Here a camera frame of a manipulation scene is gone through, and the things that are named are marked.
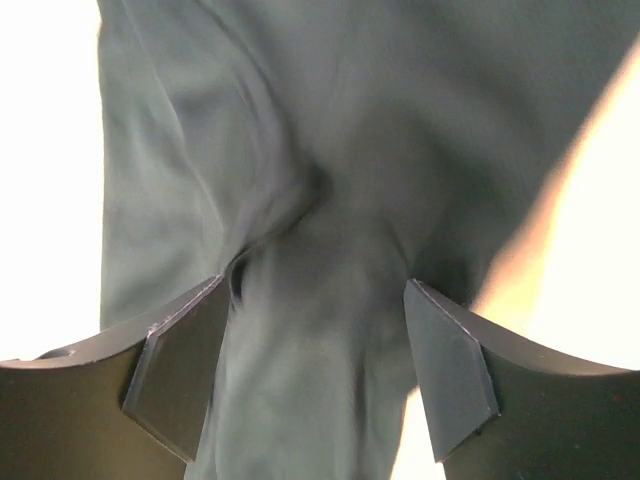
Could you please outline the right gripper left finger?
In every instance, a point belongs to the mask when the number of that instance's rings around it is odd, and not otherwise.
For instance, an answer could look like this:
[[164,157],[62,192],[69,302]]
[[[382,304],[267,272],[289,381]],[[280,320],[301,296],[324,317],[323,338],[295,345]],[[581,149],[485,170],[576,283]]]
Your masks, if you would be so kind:
[[5,479],[180,479],[194,461],[229,304],[208,279],[165,306],[1,365]]

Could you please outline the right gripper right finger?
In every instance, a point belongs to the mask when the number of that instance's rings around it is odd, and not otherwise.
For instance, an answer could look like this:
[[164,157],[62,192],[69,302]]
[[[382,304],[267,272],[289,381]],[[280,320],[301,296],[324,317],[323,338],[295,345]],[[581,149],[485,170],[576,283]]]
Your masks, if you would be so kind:
[[639,374],[531,341],[423,283],[404,290],[434,459],[449,479],[635,479]]

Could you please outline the black t shirt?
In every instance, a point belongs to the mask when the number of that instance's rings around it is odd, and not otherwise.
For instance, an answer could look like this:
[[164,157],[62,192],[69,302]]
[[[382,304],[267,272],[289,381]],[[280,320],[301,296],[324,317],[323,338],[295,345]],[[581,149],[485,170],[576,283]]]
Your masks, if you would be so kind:
[[635,1],[103,1],[101,324],[231,284],[190,479],[386,479],[403,290],[468,306]]

